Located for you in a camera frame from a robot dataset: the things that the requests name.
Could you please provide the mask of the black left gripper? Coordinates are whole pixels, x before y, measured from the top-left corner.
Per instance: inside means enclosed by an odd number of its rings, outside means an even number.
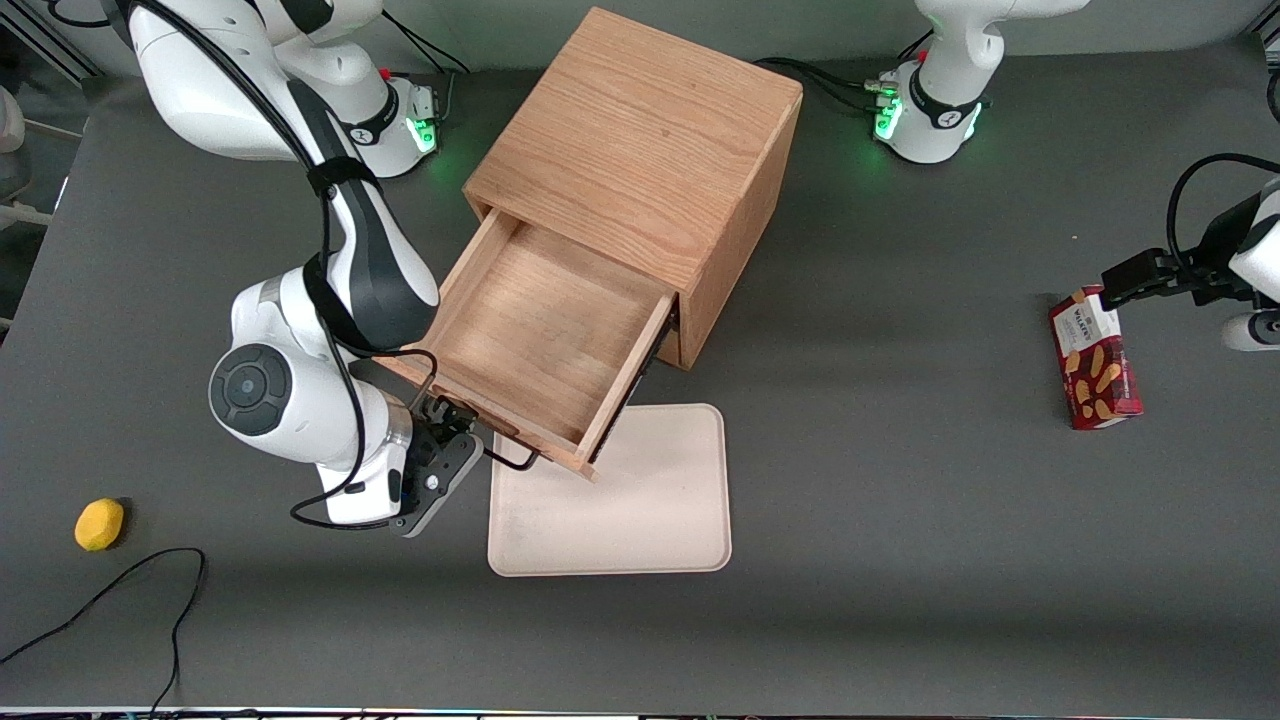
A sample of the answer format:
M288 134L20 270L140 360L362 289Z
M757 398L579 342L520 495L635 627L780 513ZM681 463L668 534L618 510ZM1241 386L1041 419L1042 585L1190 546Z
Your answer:
M1174 252L1144 250L1102 273L1105 311L1115 311L1143 299L1169 297L1194 290L1197 304L1219 300L1261 304L1252 283L1229 266L1233 258L1251 251L1263 237L1262 231L1254 229L1261 195L1251 195L1208 224L1196 247L1196 270L1201 284L1196 284L1197 279L1187 264Z

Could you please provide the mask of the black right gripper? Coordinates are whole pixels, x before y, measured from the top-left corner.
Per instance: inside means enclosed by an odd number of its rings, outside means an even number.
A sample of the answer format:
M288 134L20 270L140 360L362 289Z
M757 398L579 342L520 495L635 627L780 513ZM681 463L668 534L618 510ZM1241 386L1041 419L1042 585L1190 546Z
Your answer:
M449 441L453 436L472 434L477 419L474 410L457 398L424 396L410 402L413 419L413 439L430 437L433 441Z

